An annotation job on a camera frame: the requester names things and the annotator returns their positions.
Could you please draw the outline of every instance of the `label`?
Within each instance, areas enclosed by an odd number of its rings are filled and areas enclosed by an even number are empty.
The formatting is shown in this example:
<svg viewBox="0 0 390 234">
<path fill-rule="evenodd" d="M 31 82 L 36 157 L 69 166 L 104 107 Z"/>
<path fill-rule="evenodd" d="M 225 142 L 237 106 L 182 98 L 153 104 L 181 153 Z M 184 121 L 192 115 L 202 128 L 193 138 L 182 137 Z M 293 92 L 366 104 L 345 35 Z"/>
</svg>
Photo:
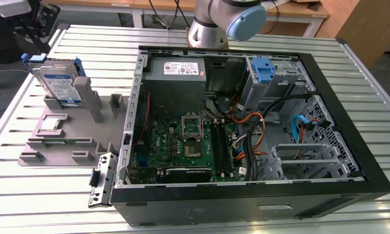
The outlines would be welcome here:
<svg viewBox="0 0 390 234">
<path fill-rule="evenodd" d="M 238 108 L 238 110 L 241 110 L 241 111 L 242 111 L 242 109 L 244 109 L 244 106 L 242 106 L 240 103 L 236 103 L 236 107 Z"/>
<path fill-rule="evenodd" d="M 77 103 L 81 102 L 81 98 L 79 91 L 71 86 L 71 76 L 45 74 L 44 81 L 57 100 L 67 103 L 65 106 L 77 106 Z"/>
<path fill-rule="evenodd" d="M 129 4 L 121 4 L 121 3 L 112 3 L 112 6 L 124 6 L 124 7 L 129 7 Z"/>
<path fill-rule="evenodd" d="M 248 170 L 246 170 L 246 168 L 240 167 L 240 169 L 238 169 L 238 174 L 241 174 L 241 175 L 246 175 L 246 174 L 248 174 Z"/>
<path fill-rule="evenodd" d="M 200 75 L 196 62 L 165 62 L 165 75 Z"/>
</svg>

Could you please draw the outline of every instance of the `table leg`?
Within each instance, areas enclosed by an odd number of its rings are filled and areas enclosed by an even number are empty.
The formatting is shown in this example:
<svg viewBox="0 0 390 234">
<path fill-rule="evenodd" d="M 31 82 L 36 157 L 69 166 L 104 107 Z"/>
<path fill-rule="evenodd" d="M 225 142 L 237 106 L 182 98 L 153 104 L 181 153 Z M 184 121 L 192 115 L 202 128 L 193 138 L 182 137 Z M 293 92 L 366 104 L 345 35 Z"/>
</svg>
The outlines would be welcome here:
<svg viewBox="0 0 390 234">
<path fill-rule="evenodd" d="M 313 38 L 314 35 L 317 34 L 321 24 L 324 22 L 324 18 L 314 18 L 312 23 L 309 24 L 306 31 L 304 33 L 305 38 Z"/>
<path fill-rule="evenodd" d="M 132 16 L 133 16 L 134 28 L 144 28 L 142 10 L 141 9 L 132 9 Z"/>
</svg>

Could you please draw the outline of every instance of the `connector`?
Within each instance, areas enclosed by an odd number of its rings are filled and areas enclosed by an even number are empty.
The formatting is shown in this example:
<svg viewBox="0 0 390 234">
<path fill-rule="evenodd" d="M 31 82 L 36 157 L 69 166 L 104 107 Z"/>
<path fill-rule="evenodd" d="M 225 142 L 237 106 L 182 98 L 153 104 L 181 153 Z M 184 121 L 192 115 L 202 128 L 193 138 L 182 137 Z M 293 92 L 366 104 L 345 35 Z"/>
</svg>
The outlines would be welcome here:
<svg viewBox="0 0 390 234">
<path fill-rule="evenodd" d="M 274 66 L 268 58 L 253 58 L 253 69 L 260 83 L 270 83 L 274 77 Z"/>
<path fill-rule="evenodd" d="M 326 119 L 318 121 L 318 126 L 320 126 L 321 128 L 328 128 L 330 125 L 332 125 L 332 122 L 328 121 Z"/>
</svg>

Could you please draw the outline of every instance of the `circuit board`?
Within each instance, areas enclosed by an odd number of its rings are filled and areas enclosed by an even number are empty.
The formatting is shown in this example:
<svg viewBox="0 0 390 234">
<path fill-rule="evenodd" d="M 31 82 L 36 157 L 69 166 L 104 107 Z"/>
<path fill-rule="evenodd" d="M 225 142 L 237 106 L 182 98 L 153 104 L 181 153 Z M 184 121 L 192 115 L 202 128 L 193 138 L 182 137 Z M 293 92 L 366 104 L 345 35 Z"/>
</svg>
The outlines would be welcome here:
<svg viewBox="0 0 390 234">
<path fill-rule="evenodd" d="M 132 174 L 136 177 L 134 183 L 157 183 L 156 173 L 158 168 L 208 168 L 212 169 L 212 181 L 238 181 L 236 173 L 230 175 L 217 175 L 214 172 L 214 155 L 212 143 L 212 122 L 202 122 L 202 126 L 196 121 L 185 122 L 185 132 L 202 132 L 202 138 L 197 141 L 193 139 L 182 140 L 182 124 L 180 120 L 158 120 L 152 128 L 152 141 L 149 153 L 145 155 L 140 152 L 132 158 L 134 169 Z M 232 136 L 237 130 L 234 124 L 224 126 L 226 133 L 226 150 L 232 157 Z M 229 159 L 230 168 L 233 168 L 233 158 Z"/>
</svg>

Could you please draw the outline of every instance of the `metal table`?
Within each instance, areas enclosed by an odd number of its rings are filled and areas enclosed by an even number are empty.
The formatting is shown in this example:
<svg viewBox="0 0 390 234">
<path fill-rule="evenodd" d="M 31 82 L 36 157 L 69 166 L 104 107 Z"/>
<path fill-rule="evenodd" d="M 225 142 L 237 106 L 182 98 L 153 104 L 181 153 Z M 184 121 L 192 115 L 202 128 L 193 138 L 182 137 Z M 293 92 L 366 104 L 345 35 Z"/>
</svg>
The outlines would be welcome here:
<svg viewBox="0 0 390 234">
<path fill-rule="evenodd" d="M 185 46 L 185 31 L 71 25 L 51 40 L 49 56 L 84 61 L 100 95 L 131 91 L 138 45 Z M 257 36 L 232 49 L 312 53 L 390 180 L 390 97 L 348 45 L 333 39 Z M 0 233 L 390 233 L 390 194 L 322 218 L 132 228 L 115 208 L 89 209 L 89 168 L 27 169 L 19 154 L 44 109 L 28 76 L 0 120 Z"/>
</svg>

